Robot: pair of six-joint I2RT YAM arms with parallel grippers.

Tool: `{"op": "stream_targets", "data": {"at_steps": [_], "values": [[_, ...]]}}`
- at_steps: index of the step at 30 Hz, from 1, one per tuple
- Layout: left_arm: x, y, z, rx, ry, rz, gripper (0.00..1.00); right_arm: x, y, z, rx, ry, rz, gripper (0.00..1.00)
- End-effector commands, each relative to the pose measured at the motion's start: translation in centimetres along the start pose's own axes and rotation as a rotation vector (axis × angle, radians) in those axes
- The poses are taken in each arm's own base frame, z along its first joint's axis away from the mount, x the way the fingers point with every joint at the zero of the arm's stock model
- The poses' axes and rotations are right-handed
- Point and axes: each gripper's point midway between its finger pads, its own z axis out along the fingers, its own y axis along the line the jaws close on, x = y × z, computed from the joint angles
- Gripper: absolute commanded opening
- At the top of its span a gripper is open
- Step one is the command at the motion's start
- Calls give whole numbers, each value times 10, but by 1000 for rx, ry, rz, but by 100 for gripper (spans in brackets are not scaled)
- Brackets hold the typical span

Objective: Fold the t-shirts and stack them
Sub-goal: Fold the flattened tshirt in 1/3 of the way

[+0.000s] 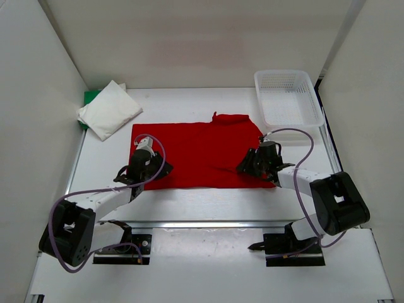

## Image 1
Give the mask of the red t shirt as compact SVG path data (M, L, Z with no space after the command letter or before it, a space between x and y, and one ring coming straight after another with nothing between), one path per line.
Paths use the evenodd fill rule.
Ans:
M274 187L236 167L251 148L257 148L261 131L243 114L214 113L211 122L133 124L131 139L150 134L159 142L154 150L166 153L173 171L166 177L145 185L145 190L250 189Z

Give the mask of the white plastic basket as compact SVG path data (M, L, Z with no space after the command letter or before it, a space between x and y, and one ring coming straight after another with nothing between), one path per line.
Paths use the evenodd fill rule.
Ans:
M324 125L324 117L305 71L295 69L271 69L257 71L254 83L258 106L264 125L270 130L281 129L273 136L283 141L304 140L308 133Z

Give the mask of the white t shirt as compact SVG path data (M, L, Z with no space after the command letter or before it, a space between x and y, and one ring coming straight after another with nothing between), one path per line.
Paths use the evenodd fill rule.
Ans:
M105 141L142 111L142 106L111 80L89 104L77 110L77 120Z

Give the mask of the green t shirt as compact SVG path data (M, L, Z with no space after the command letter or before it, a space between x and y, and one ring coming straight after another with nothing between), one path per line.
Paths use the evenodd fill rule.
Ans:
M89 103L91 103L100 92L101 92L101 90L92 90L92 91L85 92L83 104L88 105ZM88 129L88 126L85 123L83 123L81 121L78 121L78 122L83 130L86 131Z

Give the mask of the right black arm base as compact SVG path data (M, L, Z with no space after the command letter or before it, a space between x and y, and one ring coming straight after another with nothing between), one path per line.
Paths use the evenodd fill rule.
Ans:
M250 251L264 251L266 267L325 266L323 251L316 237L298 240L290 226L284 232L263 234L263 240L251 244Z

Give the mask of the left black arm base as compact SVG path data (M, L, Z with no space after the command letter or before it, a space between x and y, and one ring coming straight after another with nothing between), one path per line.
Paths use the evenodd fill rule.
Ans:
M94 264L148 265L152 235L133 231L125 222L109 220L95 226L91 251Z

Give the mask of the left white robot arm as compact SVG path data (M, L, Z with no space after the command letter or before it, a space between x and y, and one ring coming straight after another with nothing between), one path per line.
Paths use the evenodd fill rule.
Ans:
M133 202L147 184L167 177L173 166L163 144L150 134L138 135L134 147L129 165L118 171L111 185L65 194L52 206L39 250L55 257L68 273L79 272L92 254L105 249L136 251L137 262L143 262L131 227L105 217Z

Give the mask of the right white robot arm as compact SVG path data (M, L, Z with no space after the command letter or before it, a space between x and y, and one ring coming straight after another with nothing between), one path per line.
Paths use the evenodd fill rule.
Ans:
M315 213L304 211L304 218L293 222L292 231L283 237L290 252L300 251L306 239L338 235L370 220L370 211L349 174L322 174L285 163L280 144L274 141L249 149L236 170L280 188L293 189L300 204L302 194L312 198Z

